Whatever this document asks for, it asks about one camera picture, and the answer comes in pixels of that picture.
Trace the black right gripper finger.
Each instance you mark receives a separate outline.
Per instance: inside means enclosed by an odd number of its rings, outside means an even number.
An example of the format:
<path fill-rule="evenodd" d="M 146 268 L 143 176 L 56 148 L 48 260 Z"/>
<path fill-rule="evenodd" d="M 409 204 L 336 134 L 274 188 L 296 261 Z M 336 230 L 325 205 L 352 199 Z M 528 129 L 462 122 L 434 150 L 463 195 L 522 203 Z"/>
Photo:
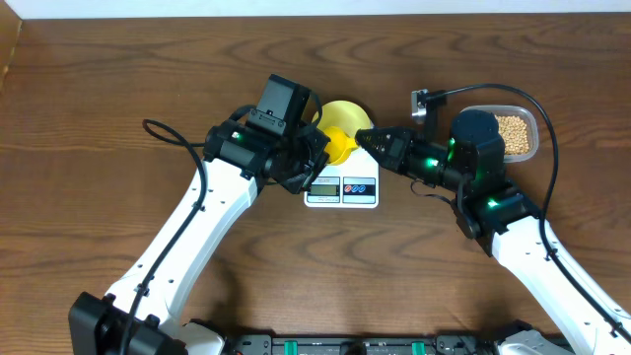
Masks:
<path fill-rule="evenodd" d="M 412 130 L 406 127 L 374 127 L 359 129 L 355 134 L 355 140 L 358 143 L 385 143 L 393 138 L 408 139 L 411 135 Z"/>
<path fill-rule="evenodd" d="M 381 168 L 392 171 L 394 159 L 389 154 L 391 144 L 386 142 L 360 142 L 359 145 L 379 164 Z"/>

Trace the yellow measuring scoop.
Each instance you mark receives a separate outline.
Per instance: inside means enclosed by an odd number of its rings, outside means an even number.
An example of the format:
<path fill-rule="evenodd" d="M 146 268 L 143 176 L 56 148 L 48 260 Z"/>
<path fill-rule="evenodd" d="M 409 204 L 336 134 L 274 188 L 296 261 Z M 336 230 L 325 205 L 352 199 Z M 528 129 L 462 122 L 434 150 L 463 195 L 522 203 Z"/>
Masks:
<path fill-rule="evenodd" d="M 328 126 L 324 134 L 329 138 L 324 151 L 328 154 L 327 163 L 332 166 L 343 164 L 359 148 L 354 138 L 337 126 Z"/>

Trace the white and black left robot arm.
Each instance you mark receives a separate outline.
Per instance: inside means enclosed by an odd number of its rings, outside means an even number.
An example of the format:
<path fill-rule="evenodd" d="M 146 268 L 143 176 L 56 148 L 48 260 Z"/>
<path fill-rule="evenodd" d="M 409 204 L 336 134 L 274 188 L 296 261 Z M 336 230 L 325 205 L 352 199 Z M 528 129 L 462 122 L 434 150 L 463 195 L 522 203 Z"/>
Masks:
<path fill-rule="evenodd" d="M 219 354 L 226 340 L 180 321 L 219 243 L 270 180 L 304 191 L 324 167 L 328 137 L 315 124 L 228 119 L 210 129 L 176 209 L 134 265 L 101 298 L 82 293 L 68 315 L 76 354 Z"/>

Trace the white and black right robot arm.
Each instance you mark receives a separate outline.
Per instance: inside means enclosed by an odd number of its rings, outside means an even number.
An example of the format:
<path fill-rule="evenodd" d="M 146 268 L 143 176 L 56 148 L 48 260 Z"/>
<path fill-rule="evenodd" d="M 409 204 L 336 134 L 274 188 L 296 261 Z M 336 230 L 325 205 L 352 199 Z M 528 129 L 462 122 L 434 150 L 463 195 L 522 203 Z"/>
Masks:
<path fill-rule="evenodd" d="M 446 145 L 406 127 L 360 129 L 358 145 L 384 169 L 450 190 L 463 234 L 508 269 L 577 354 L 627 354 L 630 316 L 555 237 L 543 211 L 506 176 L 495 115 L 464 110 Z"/>

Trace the pale yellow plastic bowl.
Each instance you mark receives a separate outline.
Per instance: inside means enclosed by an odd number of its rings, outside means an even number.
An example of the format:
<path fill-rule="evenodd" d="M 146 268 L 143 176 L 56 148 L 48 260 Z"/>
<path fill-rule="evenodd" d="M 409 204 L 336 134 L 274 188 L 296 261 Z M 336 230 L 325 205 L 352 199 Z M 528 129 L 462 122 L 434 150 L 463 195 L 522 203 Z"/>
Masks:
<path fill-rule="evenodd" d="M 322 106 L 323 117 L 317 128 L 323 131 L 329 126 L 340 128 L 347 136 L 354 138 L 358 130 L 374 126 L 364 109 L 349 101 L 333 101 Z"/>

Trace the white digital kitchen scale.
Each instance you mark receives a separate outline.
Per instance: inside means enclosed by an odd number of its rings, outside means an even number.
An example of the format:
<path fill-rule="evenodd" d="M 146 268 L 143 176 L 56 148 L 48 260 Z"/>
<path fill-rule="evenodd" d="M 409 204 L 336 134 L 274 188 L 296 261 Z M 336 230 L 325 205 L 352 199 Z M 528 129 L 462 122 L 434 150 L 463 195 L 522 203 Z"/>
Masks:
<path fill-rule="evenodd" d="M 312 208 L 370 209 L 379 204 L 379 192 L 379 165 L 359 146 L 343 164 L 326 164 L 304 201 Z"/>

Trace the pile of soybeans in container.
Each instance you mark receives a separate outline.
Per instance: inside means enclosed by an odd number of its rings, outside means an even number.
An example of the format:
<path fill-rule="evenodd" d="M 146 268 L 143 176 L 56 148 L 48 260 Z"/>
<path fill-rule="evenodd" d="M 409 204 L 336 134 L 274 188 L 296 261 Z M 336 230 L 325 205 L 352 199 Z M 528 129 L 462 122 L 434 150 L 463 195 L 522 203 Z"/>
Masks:
<path fill-rule="evenodd" d="M 507 155 L 525 154 L 529 150 L 527 141 L 527 124 L 519 116 L 496 115 L 499 134 L 505 142 Z"/>

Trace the clear plastic container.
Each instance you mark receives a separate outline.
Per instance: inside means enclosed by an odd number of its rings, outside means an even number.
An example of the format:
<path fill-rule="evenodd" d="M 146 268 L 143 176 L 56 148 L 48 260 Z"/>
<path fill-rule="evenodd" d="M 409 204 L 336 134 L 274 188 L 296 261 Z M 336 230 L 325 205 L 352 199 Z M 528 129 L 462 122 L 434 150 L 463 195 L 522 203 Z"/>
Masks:
<path fill-rule="evenodd" d="M 505 163 L 520 163 L 531 159 L 539 146 L 538 128 L 533 114 L 521 106 L 469 106 L 465 110 L 492 113 L 499 123 L 499 133 L 505 141 Z"/>

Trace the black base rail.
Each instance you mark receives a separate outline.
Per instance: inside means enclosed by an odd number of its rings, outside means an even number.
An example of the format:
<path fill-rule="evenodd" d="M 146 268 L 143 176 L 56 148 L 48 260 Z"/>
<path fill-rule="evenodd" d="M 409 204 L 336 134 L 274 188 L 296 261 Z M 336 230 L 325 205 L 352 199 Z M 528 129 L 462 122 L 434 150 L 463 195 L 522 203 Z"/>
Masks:
<path fill-rule="evenodd" d="M 470 335 L 435 337 L 280 337 L 249 334 L 229 339 L 221 355 L 494 355 L 492 342 Z"/>

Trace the cardboard box wall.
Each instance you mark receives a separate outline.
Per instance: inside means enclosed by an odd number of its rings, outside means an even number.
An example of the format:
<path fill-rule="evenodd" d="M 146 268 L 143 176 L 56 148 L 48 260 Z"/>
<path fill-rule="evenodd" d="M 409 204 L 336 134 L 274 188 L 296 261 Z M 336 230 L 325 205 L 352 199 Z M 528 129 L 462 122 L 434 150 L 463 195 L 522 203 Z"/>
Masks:
<path fill-rule="evenodd" d="M 1 0 L 0 6 L 0 86 L 9 71 L 10 64 L 15 54 L 15 48 L 20 36 L 23 21 L 11 9 L 5 0 Z"/>

